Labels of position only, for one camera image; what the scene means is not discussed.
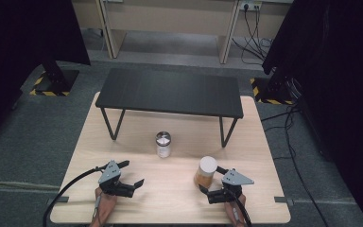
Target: wall socket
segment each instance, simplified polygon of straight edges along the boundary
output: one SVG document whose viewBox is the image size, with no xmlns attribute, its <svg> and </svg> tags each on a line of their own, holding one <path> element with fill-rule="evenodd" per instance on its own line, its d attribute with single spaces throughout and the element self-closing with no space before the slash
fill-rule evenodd
<svg viewBox="0 0 363 227">
<path fill-rule="evenodd" d="M 249 11 L 260 10 L 262 6 L 262 2 L 260 1 L 252 1 L 252 0 L 244 0 L 241 1 L 240 9 L 244 10 L 244 5 L 249 5 Z"/>
</svg>

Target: black cloth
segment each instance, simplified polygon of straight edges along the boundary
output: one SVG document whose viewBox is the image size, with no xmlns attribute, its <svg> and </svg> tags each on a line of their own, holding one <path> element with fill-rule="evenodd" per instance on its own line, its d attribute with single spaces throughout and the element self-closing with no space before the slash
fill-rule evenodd
<svg viewBox="0 0 363 227">
<path fill-rule="evenodd" d="M 0 0 L 0 116 L 44 61 L 90 64 L 71 0 Z"/>
<path fill-rule="evenodd" d="M 273 81 L 301 84 L 309 121 L 363 211 L 363 2 L 355 4 L 295 0 L 263 67 L 277 67 Z"/>
</svg>

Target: wooden platform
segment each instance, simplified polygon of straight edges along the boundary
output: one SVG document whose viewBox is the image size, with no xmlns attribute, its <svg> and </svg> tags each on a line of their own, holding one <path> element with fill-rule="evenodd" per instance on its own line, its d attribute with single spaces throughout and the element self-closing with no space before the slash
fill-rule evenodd
<svg viewBox="0 0 363 227">
<path fill-rule="evenodd" d="M 236 124 L 228 146 L 222 148 L 217 117 L 175 113 L 128 111 L 117 140 L 113 141 L 101 111 L 95 106 L 97 95 L 61 188 L 79 174 L 104 166 L 111 159 L 130 160 L 130 165 L 122 168 L 120 181 L 133 184 L 145 179 L 145 182 L 133 198 L 119 198 L 109 223 L 230 223 L 223 204 L 209 204 L 194 185 L 193 178 L 203 156 L 212 156 L 219 166 L 235 168 L 255 181 L 253 185 L 243 185 L 252 223 L 289 222 L 287 204 L 275 202 L 275 197 L 283 197 L 284 193 L 251 97 L 241 97 L 244 118 Z M 116 122 L 121 110 L 108 110 L 107 114 Z M 225 127 L 232 121 L 225 119 Z M 155 135 L 159 131 L 168 131 L 172 136 L 171 155 L 167 158 L 156 153 Z M 63 195 L 69 201 L 54 207 L 51 220 L 89 223 L 100 175 L 92 174 L 74 184 Z M 221 187 L 221 177 L 215 174 L 210 191 Z"/>
</svg>

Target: cable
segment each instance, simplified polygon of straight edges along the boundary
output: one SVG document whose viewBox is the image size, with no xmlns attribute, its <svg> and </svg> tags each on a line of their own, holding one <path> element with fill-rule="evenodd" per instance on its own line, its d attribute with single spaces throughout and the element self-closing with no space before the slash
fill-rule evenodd
<svg viewBox="0 0 363 227">
<path fill-rule="evenodd" d="M 58 186 L 37 183 L 0 182 L 0 188 L 22 188 L 27 190 L 59 190 Z"/>
<path fill-rule="evenodd" d="M 261 52 L 261 55 L 264 57 L 264 58 L 266 58 L 267 57 L 267 54 L 268 54 L 268 52 L 267 51 L 265 51 L 265 50 L 263 50 L 262 49 L 262 45 L 261 45 L 261 41 L 263 40 L 263 39 L 261 39 L 261 41 L 259 40 L 259 18 L 260 18 L 260 16 L 261 16 L 261 12 L 260 12 L 260 10 L 259 10 L 259 8 L 257 7 L 257 6 L 255 6 L 255 18 L 256 18 L 256 21 L 255 21 L 255 29 L 257 30 L 257 41 L 258 41 L 258 47 L 259 47 L 259 50 L 260 50 L 260 52 Z"/>
<path fill-rule="evenodd" d="M 254 32 L 253 33 L 251 33 L 251 29 L 250 29 L 250 24 L 249 24 L 249 20 L 247 19 L 247 11 L 245 10 L 244 11 L 244 19 L 246 20 L 246 24 L 247 24 L 247 28 L 249 29 L 249 33 L 250 33 L 250 36 L 251 36 L 251 38 L 247 41 L 246 40 L 246 42 L 248 43 L 248 44 L 250 44 L 250 41 L 251 40 L 253 40 L 254 41 L 254 44 L 255 44 L 255 46 L 256 46 L 256 50 L 255 50 L 255 48 L 254 47 L 252 47 L 251 45 L 250 45 L 250 47 L 257 53 L 257 54 L 259 54 L 259 55 L 261 55 L 261 57 L 262 57 L 262 60 L 265 58 L 265 56 L 263 55 L 263 53 L 262 53 L 262 51 L 260 50 L 261 48 L 260 48 L 260 46 L 259 46 L 259 44 L 258 44 L 258 42 L 256 42 L 255 41 L 255 39 L 254 39 L 254 37 L 255 37 L 255 33 L 258 33 L 258 24 L 259 24 L 259 17 L 258 17 L 258 11 L 257 11 L 257 9 L 255 10 L 255 30 L 254 30 Z"/>
<path fill-rule="evenodd" d="M 46 220 L 47 220 L 47 217 L 49 215 L 49 213 L 51 212 L 51 210 L 54 208 L 54 205 L 55 203 L 58 201 L 58 199 L 63 195 L 63 193 L 69 189 L 70 186 L 72 186 L 74 183 L 78 182 L 80 179 L 92 174 L 92 173 L 95 173 L 95 172 L 98 172 L 98 171 L 101 171 L 102 169 L 105 169 L 107 167 L 107 165 L 104 165 L 103 167 L 96 167 L 96 168 L 93 168 L 93 169 L 90 169 L 86 172 L 84 172 L 83 174 L 79 175 L 78 177 L 76 177 L 73 181 L 71 181 L 70 183 L 68 183 L 61 191 L 60 193 L 55 197 L 54 200 L 52 200 L 51 204 L 49 204 L 48 208 L 46 208 L 46 211 L 45 213 L 43 214 L 43 227 L 46 227 Z"/>
<path fill-rule="evenodd" d="M 302 186 L 304 187 L 308 197 L 310 198 L 310 200 L 312 201 L 312 203 L 314 204 L 315 208 L 317 209 L 318 213 L 320 214 L 320 217 L 322 218 L 322 221 L 324 223 L 324 225 L 326 227 L 328 227 L 328 223 L 326 222 L 326 219 L 325 217 L 323 216 L 321 210 L 318 208 L 318 205 L 317 203 L 315 202 L 314 198 L 312 197 L 311 193 L 309 192 L 304 180 L 303 180 L 303 177 L 302 177 L 302 174 L 300 173 L 298 167 L 297 167 L 297 163 L 296 163 L 296 160 L 295 160 L 295 156 L 296 156 L 296 151 L 294 150 L 294 148 L 291 146 L 290 144 L 290 137 L 288 135 L 288 128 L 287 128 L 287 122 L 288 122 L 288 119 L 289 117 L 293 114 L 293 110 L 295 109 L 296 107 L 294 106 L 290 111 L 289 111 L 289 114 L 285 120 L 285 137 L 286 137 L 286 141 L 287 141 L 287 146 L 288 146 L 288 150 L 290 152 L 290 156 L 291 156 L 291 160 L 293 161 L 293 165 L 294 165 L 294 169 L 296 170 L 296 173 L 298 175 L 298 177 L 300 178 L 300 181 L 302 182 Z"/>
<path fill-rule="evenodd" d="M 226 189 L 226 193 L 231 195 L 234 200 L 237 203 L 238 208 L 240 209 L 241 213 L 243 214 L 244 220 L 246 221 L 247 226 L 251 227 L 252 223 L 249 217 L 249 213 L 247 213 L 246 207 L 244 207 L 244 204 L 241 203 L 241 201 L 238 199 L 238 197 L 229 189 Z"/>
<path fill-rule="evenodd" d="M 101 193 L 99 193 L 99 196 L 96 198 L 96 201 L 95 201 L 95 209 L 94 209 L 94 213 L 93 213 L 93 218 L 95 218 L 95 216 L 97 216 L 99 227 L 104 226 L 102 224 L 101 218 L 99 216 L 99 204 L 101 203 L 102 193 L 103 192 L 101 191 Z"/>
<path fill-rule="evenodd" d="M 275 126 L 275 127 L 270 127 L 270 128 L 267 128 L 266 130 L 264 131 L 269 131 L 269 130 L 274 130 L 274 129 L 284 129 L 285 126 Z"/>
<path fill-rule="evenodd" d="M 267 120 L 270 120 L 270 119 L 276 118 L 276 117 L 278 117 L 278 116 L 286 115 L 286 114 L 289 114 L 289 112 L 286 112 L 286 113 L 280 113 L 280 114 L 277 114 L 277 115 L 274 115 L 274 116 L 270 116 L 270 117 L 267 117 L 267 118 L 262 119 L 261 121 L 262 121 L 262 122 L 264 122 L 264 121 L 267 121 Z"/>
<path fill-rule="evenodd" d="M 258 57 L 259 59 L 261 59 L 261 57 L 259 55 L 256 55 L 256 53 L 252 52 L 251 50 L 247 49 L 247 46 L 242 46 L 240 44 L 238 44 L 234 39 L 232 39 L 233 42 L 235 43 L 235 45 L 237 45 L 237 47 L 239 47 L 242 51 L 241 51 L 241 56 L 240 56 L 240 60 L 245 63 L 245 64 L 258 64 L 258 65 L 262 65 L 262 63 L 256 63 L 256 62 L 246 62 L 244 61 L 244 51 L 249 51 L 250 53 L 252 53 L 253 55 L 255 55 L 256 57 Z"/>
<path fill-rule="evenodd" d="M 254 52 L 254 51 L 252 51 L 252 50 L 250 50 L 250 49 L 248 49 L 247 48 L 247 45 L 246 46 L 242 46 L 241 44 L 239 44 L 237 41 L 235 41 L 234 39 L 232 39 L 232 41 L 235 43 L 235 45 L 237 45 L 237 47 L 239 47 L 240 49 L 242 49 L 243 51 L 249 51 L 250 53 L 252 53 L 253 55 L 255 55 L 258 59 L 260 59 L 260 60 L 262 60 L 263 61 L 263 59 L 262 59 L 262 57 L 258 54 L 258 53 L 256 53 L 256 52 Z"/>
</svg>

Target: black cable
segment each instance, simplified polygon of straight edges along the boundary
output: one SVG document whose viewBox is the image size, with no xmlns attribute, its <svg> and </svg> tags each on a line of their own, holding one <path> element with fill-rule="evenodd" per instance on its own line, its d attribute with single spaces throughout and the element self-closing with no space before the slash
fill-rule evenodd
<svg viewBox="0 0 363 227">
<path fill-rule="evenodd" d="M 276 117 L 278 117 L 278 116 L 286 115 L 286 114 L 289 114 L 289 112 L 286 112 L 286 113 L 280 113 L 280 114 L 277 114 L 277 115 L 274 115 L 274 116 L 270 116 L 270 117 L 267 117 L 267 118 L 262 119 L 261 121 L 262 121 L 262 122 L 264 122 L 264 121 L 266 121 L 266 120 L 270 120 L 270 119 L 276 118 Z"/>
<path fill-rule="evenodd" d="M 101 227 L 101 226 L 104 226 L 102 223 L 101 223 L 101 218 L 100 218 L 100 216 L 99 216 L 99 203 L 100 203 L 100 200 L 101 200 L 101 196 L 102 196 L 102 191 L 101 191 L 101 193 L 99 194 L 99 196 L 98 196 L 98 205 L 96 206 L 96 214 L 98 215 L 98 224 L 99 224 L 99 227 Z"/>
<path fill-rule="evenodd" d="M 58 199 L 63 195 L 63 193 L 69 189 L 70 186 L 72 186 L 74 183 L 78 182 L 80 179 L 92 174 L 92 173 L 95 173 L 95 172 L 98 172 L 98 171 L 101 171 L 102 169 L 105 169 L 107 167 L 107 165 L 104 165 L 103 167 L 96 167 L 96 168 L 93 168 L 93 169 L 90 169 L 86 172 L 84 172 L 83 174 L 79 175 L 78 177 L 76 177 L 73 181 L 71 181 L 70 183 L 68 183 L 61 191 L 60 193 L 55 197 L 54 200 L 52 200 L 51 204 L 49 204 L 48 208 L 46 208 L 46 211 L 45 213 L 43 214 L 43 227 L 46 227 L 46 220 L 47 220 L 47 217 L 49 215 L 49 213 L 51 212 L 51 210 L 54 208 L 54 205 L 55 203 L 58 201 Z"/>
<path fill-rule="evenodd" d="M 287 118 L 286 118 L 286 120 L 285 120 L 285 126 L 287 126 L 288 118 L 289 118 L 289 117 L 293 114 L 293 110 L 294 110 L 294 109 L 295 109 L 295 107 L 293 107 L 293 108 L 290 110 L 290 112 L 289 112 L 289 114 L 288 114 L 288 116 L 287 116 Z M 306 186 L 306 184 L 305 184 L 305 182 L 304 182 L 304 180 L 303 180 L 302 174 L 300 173 L 300 171 L 299 171 L 299 169 L 298 169 L 298 167 L 297 167 L 296 160 L 295 160 L 296 151 L 294 150 L 294 148 L 293 148 L 293 147 L 291 146 L 291 144 L 290 144 L 290 137 L 289 137 L 289 135 L 288 135 L 288 129 L 285 129 L 285 137 L 286 137 L 286 141 L 287 141 L 288 150 L 289 150 L 289 152 L 290 152 L 291 160 L 293 161 L 293 165 L 294 165 L 294 168 L 295 168 L 295 170 L 296 170 L 296 173 L 297 173 L 298 177 L 300 178 L 300 181 L 302 182 L 302 186 L 304 187 L 304 189 L 305 189 L 305 191 L 306 191 L 306 193 L 307 193 L 308 197 L 311 199 L 312 203 L 314 204 L 315 208 L 317 209 L 318 213 L 320 214 L 320 217 L 322 218 L 322 221 L 323 221 L 324 225 L 325 225 L 326 227 L 328 227 L 329 225 L 328 225 L 328 223 L 326 222 L 325 217 L 323 216 L 322 212 L 321 212 L 321 211 L 320 211 L 320 209 L 318 208 L 317 203 L 315 202 L 314 198 L 312 197 L 311 193 L 309 192 L 309 190 L 308 190 L 308 188 L 307 188 L 307 186 Z"/>
<path fill-rule="evenodd" d="M 253 55 L 255 55 L 258 59 L 260 59 L 260 60 L 262 60 L 263 61 L 263 59 L 262 59 L 262 57 L 258 54 L 258 53 L 256 53 L 256 52 L 254 52 L 254 51 L 252 51 L 252 50 L 250 50 L 250 49 L 248 49 L 247 48 L 247 45 L 246 46 L 242 46 L 241 44 L 239 44 L 237 41 L 235 41 L 234 40 L 234 38 L 232 38 L 232 41 L 234 42 L 234 44 L 235 45 L 237 45 L 237 47 L 239 47 L 240 49 L 242 49 L 243 51 L 249 51 L 250 53 L 252 53 Z"/>
<path fill-rule="evenodd" d="M 253 52 L 253 51 L 251 51 L 251 50 L 249 50 L 249 49 L 247 49 L 247 45 L 248 44 L 246 44 L 244 47 L 243 47 L 243 51 L 241 51 L 241 55 L 240 55 L 240 60 L 243 62 L 243 63 L 245 63 L 245 64 L 258 64 L 258 65 L 262 65 L 262 63 L 256 63 L 256 62 L 246 62 L 246 61 L 244 61 L 244 52 L 245 51 L 249 51 L 250 53 L 252 53 L 253 55 L 255 55 L 256 57 L 258 57 L 262 62 L 264 62 L 264 60 L 258 55 L 258 54 L 256 54 L 255 52 Z"/>
<path fill-rule="evenodd" d="M 247 41 L 246 40 L 246 42 L 248 43 L 248 44 L 250 44 L 250 41 L 251 40 L 253 40 L 254 41 L 254 44 L 255 44 L 255 46 L 256 46 L 256 48 L 257 48 L 257 50 L 255 50 L 251 45 L 250 45 L 250 47 L 252 48 L 252 49 L 254 49 L 254 51 L 256 52 L 256 53 L 258 53 L 259 55 L 261 55 L 261 57 L 262 57 L 262 60 L 265 58 L 264 56 L 263 56 L 263 54 L 261 53 L 261 51 L 259 50 L 260 49 L 260 47 L 259 47 L 259 44 L 255 41 L 255 39 L 254 39 L 254 37 L 255 37 L 255 33 L 257 32 L 257 30 L 258 30 L 258 16 L 257 16 L 257 13 L 256 13 L 256 15 L 255 15 L 255 24 L 256 24 L 256 26 L 255 26 L 255 30 L 254 30 L 254 33 L 252 34 L 251 33 L 251 29 L 250 29 L 250 24 L 249 24 L 249 20 L 247 19 L 247 11 L 245 10 L 245 12 L 244 12 L 244 19 L 246 20 L 246 24 L 247 24 L 247 28 L 249 29 L 249 33 L 250 33 L 250 36 L 251 36 L 251 38 L 250 38 L 250 40 L 249 41 Z"/>
<path fill-rule="evenodd" d="M 238 199 L 238 197 L 229 189 L 226 189 L 226 192 L 231 195 L 234 200 L 237 203 L 238 208 L 240 209 L 241 213 L 243 214 L 244 220 L 246 221 L 246 224 L 248 227 L 252 227 L 252 223 L 249 217 L 249 213 L 247 213 L 246 207 L 244 207 L 244 204 L 241 203 L 241 201 Z"/>
<path fill-rule="evenodd" d="M 259 48 L 259 51 L 261 51 L 261 55 L 266 58 L 267 57 L 267 52 L 265 50 L 262 49 L 261 47 L 261 41 L 259 40 L 259 18 L 261 16 L 261 12 L 259 10 L 259 8 L 255 8 L 255 18 L 256 18 L 256 21 L 255 21 L 255 28 L 257 30 L 257 41 L 258 41 L 258 48 Z"/>
<path fill-rule="evenodd" d="M 264 132 L 267 132 L 269 130 L 275 130 L 275 129 L 284 129 L 285 126 L 275 126 L 275 127 L 270 127 L 264 130 Z"/>
</svg>

